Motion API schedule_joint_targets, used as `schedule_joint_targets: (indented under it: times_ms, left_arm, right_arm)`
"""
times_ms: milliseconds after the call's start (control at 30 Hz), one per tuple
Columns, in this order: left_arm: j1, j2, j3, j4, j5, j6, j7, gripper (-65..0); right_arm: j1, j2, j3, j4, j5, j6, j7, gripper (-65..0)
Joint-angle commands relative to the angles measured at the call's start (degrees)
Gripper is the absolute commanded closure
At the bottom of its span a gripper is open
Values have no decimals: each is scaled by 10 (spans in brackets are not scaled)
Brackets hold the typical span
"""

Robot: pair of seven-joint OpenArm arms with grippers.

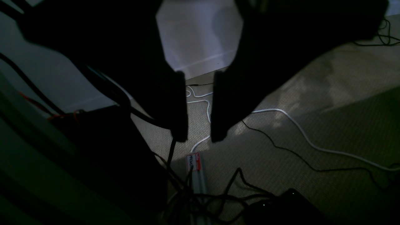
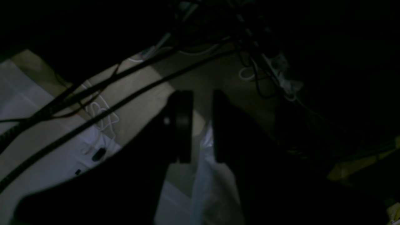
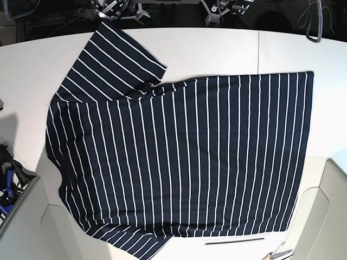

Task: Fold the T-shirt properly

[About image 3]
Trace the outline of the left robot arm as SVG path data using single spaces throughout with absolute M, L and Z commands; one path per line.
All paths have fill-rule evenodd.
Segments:
M 251 3 L 254 1 L 215 1 L 211 6 L 208 5 L 207 1 L 200 1 L 207 12 L 205 18 L 206 27 L 216 27 L 221 22 L 224 23 L 224 15 L 244 15 Z

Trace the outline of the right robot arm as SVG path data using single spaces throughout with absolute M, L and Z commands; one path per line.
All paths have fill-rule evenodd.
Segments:
M 95 13 L 109 21 L 134 20 L 141 24 L 151 18 L 142 4 L 133 0 L 91 1 Z

